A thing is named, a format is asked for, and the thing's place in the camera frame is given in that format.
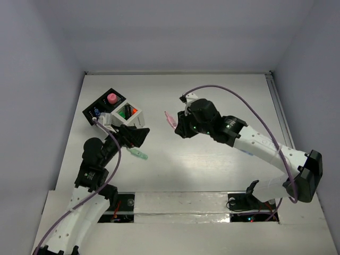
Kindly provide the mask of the green-capped black highlighter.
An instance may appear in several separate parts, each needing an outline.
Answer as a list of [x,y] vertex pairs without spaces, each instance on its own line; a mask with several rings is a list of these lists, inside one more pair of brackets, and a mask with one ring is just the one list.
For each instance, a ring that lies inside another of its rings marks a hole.
[[126,113],[125,113],[125,108],[121,108],[119,111],[118,111],[118,114],[122,117],[122,118],[126,118]]

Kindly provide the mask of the blue-capped black highlighter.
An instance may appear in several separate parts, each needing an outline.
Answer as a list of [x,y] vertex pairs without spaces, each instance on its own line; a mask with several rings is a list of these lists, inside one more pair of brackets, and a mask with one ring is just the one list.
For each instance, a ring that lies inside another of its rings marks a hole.
[[125,105],[125,113],[126,113],[126,119],[129,119],[132,116],[131,106]]

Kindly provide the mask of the pink-capped clear pencil tube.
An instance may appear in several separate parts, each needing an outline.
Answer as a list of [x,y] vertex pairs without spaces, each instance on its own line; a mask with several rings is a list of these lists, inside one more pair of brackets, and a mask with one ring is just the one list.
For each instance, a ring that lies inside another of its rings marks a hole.
[[111,104],[111,105],[114,105],[117,103],[118,101],[118,97],[115,93],[110,93],[108,96],[107,96],[107,101]]

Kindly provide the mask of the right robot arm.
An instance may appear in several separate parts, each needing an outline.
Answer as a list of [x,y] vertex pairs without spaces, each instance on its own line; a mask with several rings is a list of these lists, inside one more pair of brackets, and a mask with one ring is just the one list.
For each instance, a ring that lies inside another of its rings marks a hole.
[[191,93],[181,98],[175,133],[191,138],[199,133],[214,141],[256,156],[283,172],[269,181],[254,180],[246,189],[245,204],[257,208],[270,199],[297,196],[310,203],[322,178],[322,155],[316,150],[298,151],[257,132],[235,116],[221,116],[215,105]]

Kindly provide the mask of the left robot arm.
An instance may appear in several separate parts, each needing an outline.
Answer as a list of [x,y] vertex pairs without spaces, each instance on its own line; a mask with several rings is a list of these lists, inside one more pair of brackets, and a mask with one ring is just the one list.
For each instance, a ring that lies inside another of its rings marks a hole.
[[149,128],[122,124],[113,131],[98,124],[107,137],[90,138],[83,145],[82,162],[65,213],[50,227],[34,254],[81,254],[94,226],[106,210],[117,206],[118,190],[110,184],[115,175],[106,166],[114,156],[122,159],[122,148],[142,146]]

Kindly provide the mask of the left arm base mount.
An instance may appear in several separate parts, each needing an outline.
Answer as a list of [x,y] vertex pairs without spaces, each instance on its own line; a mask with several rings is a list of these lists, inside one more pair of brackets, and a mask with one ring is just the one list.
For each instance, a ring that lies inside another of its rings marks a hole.
[[119,193],[116,205],[110,206],[98,223],[133,223],[135,193]]

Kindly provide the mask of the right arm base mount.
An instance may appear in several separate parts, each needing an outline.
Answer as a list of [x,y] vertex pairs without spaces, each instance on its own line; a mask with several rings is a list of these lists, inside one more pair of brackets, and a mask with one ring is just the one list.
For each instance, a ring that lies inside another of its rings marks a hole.
[[230,193],[226,208],[232,212],[231,221],[239,222],[279,222],[275,200],[261,202],[253,195],[259,180],[253,181],[241,193]]

